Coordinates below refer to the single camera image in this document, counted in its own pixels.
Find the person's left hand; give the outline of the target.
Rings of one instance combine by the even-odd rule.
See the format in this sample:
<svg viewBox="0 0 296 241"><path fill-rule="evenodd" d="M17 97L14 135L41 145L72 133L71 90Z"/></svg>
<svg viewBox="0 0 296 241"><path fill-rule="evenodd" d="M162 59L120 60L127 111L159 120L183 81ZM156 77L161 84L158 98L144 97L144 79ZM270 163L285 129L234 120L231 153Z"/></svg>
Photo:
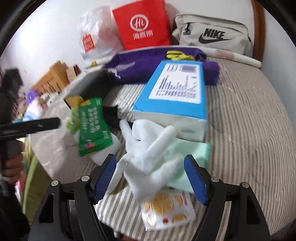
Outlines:
<svg viewBox="0 0 296 241"><path fill-rule="evenodd" d="M18 153L15 154L11 159L5 162L4 176L8 179L10 184L14 184L20 178L21 172L23 171L23 142L17 141L19 144Z"/></svg>

